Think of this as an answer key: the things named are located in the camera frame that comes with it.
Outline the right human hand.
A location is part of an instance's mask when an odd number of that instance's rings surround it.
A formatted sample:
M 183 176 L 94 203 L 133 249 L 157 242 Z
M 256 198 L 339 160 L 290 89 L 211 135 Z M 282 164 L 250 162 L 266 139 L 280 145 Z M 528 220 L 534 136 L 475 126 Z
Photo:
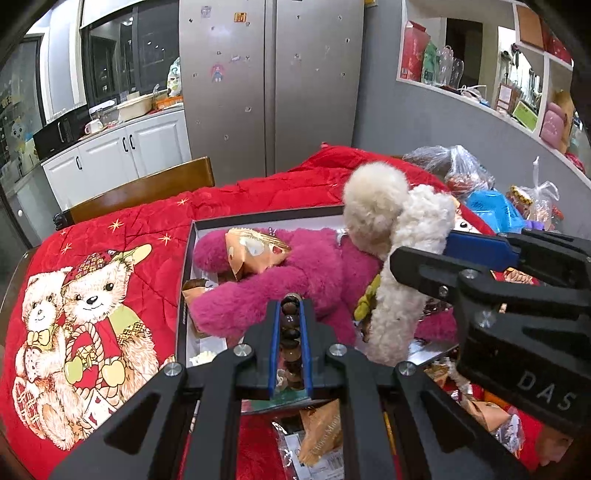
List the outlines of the right human hand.
M 541 466 L 558 463 L 573 443 L 573 438 L 544 425 L 536 441 L 536 452 Z

